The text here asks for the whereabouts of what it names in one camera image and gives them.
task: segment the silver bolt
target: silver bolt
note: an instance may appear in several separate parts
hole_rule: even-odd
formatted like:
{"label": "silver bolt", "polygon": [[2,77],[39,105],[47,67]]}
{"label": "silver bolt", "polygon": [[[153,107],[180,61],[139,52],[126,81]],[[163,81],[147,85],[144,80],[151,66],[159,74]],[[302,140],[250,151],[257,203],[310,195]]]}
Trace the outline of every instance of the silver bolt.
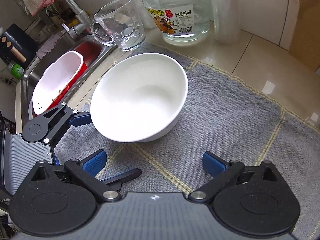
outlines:
{"label": "silver bolt", "polygon": [[191,197],[194,199],[204,199],[206,196],[207,194],[202,191],[194,191],[191,193]]}
{"label": "silver bolt", "polygon": [[108,190],[103,193],[103,196],[107,199],[115,199],[119,196],[119,193],[113,190]]}

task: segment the countertop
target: countertop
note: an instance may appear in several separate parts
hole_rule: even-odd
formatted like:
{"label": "countertop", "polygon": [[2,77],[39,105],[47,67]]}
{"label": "countertop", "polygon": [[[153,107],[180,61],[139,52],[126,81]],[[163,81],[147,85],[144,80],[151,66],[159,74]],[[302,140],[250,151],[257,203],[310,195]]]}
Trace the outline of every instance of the countertop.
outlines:
{"label": "countertop", "polygon": [[[158,29],[146,30],[146,35],[147,42],[194,57],[240,77],[311,124],[319,125],[320,77],[281,47],[245,31],[241,31],[239,43],[220,44],[214,39],[213,22],[208,37],[193,46],[178,47],[168,44],[162,39]],[[129,55],[130,52],[115,49],[67,102],[68,106],[80,110],[101,77]],[[16,90],[16,128],[17,133],[22,132],[19,83]]]}

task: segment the gray towel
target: gray towel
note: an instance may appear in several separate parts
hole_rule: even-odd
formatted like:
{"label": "gray towel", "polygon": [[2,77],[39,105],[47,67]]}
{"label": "gray towel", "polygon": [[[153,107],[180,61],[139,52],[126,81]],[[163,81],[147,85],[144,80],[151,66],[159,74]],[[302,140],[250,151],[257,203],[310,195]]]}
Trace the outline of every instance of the gray towel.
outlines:
{"label": "gray towel", "polygon": [[[123,186],[122,193],[189,194],[212,179],[202,167],[205,151],[246,165],[267,159],[300,202],[294,235],[301,240],[316,239],[320,234],[320,131],[223,70],[150,43],[131,56],[145,52],[173,57],[186,70],[189,92],[177,125],[156,141],[127,144],[103,137],[92,124],[72,127],[55,148],[59,160],[83,159],[105,149],[108,162],[98,179],[132,168],[143,171]],[[90,111],[90,100],[82,110]]]}

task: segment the bowl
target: bowl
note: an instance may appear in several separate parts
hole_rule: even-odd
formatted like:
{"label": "bowl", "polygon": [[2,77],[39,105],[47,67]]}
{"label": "bowl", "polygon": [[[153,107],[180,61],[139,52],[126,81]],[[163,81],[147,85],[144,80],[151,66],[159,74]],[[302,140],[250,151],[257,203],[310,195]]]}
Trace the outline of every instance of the bowl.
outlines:
{"label": "bowl", "polygon": [[188,79],[173,58],[144,53],[111,68],[91,100],[91,118],[103,136],[118,142],[147,142],[177,123],[188,94]]}

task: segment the faucet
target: faucet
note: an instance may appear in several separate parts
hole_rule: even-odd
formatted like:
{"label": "faucet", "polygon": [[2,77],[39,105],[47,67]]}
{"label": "faucet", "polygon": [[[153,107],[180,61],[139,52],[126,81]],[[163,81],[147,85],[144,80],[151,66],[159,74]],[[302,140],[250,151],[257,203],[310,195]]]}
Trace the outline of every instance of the faucet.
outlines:
{"label": "faucet", "polygon": [[89,26],[91,24],[91,20],[87,13],[76,4],[74,0],[65,0],[65,2],[69,5],[70,9],[76,14],[76,19],[80,22],[76,26],[72,27],[68,33],[74,39],[78,37],[80,33],[84,30],[89,30]]}

